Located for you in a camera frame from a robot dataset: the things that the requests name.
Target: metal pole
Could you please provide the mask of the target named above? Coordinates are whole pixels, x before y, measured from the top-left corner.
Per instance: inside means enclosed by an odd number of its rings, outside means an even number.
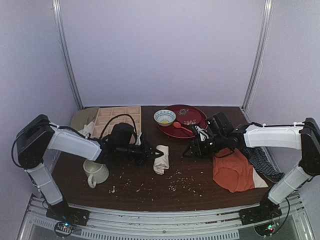
[[[256,50],[256,55],[255,55],[254,64],[251,72],[249,86],[246,90],[245,98],[242,105],[242,109],[244,112],[248,110],[248,106],[250,104],[252,94],[254,93],[255,84],[258,80],[257,77],[259,72],[259,66],[261,63],[261,58],[264,52],[266,38],[268,36],[268,31],[269,31],[272,4],[273,4],[273,0],[265,0],[258,48]]]
[[[73,94],[76,106],[78,110],[82,110],[84,106],[81,101],[81,97],[80,97],[77,83],[75,80],[74,71],[70,61],[70,56],[69,56],[66,36],[65,36],[65,30],[64,30],[64,24],[63,24],[63,19],[61,15],[60,0],[52,0],[52,5],[53,5],[55,24],[57,27],[57,33],[60,40],[60,46],[62,49],[64,63],[65,63],[65,67],[68,75],[68,81],[72,90],[72,94]]]

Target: striped cloth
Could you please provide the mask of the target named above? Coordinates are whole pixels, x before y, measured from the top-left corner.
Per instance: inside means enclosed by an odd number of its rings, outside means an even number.
[[[277,183],[285,176],[283,172],[277,172],[274,169],[261,147],[240,148],[239,150],[249,160],[254,169],[258,173],[263,174],[271,182]]]

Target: red plastic spoon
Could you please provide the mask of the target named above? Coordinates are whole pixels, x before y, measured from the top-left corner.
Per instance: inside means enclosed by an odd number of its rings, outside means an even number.
[[[175,122],[173,123],[173,126],[174,126],[175,128],[177,128],[177,129],[183,129],[183,130],[185,130],[185,131],[193,134],[193,132],[192,132],[191,130],[189,130],[188,128],[185,128],[185,127],[183,127],[183,126],[181,126],[181,123],[178,122],[178,121],[175,121]]]

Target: small bowl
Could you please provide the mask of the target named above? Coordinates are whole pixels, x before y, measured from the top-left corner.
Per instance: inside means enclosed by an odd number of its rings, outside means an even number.
[[[157,111],[153,118],[160,126],[167,127],[176,120],[176,114],[173,111],[162,109]]]

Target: white mug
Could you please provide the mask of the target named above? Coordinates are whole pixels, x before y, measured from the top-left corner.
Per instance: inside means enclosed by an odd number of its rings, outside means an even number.
[[[109,177],[109,170],[105,164],[85,160],[83,169],[88,177],[88,185],[94,189],[97,184],[103,183]]]

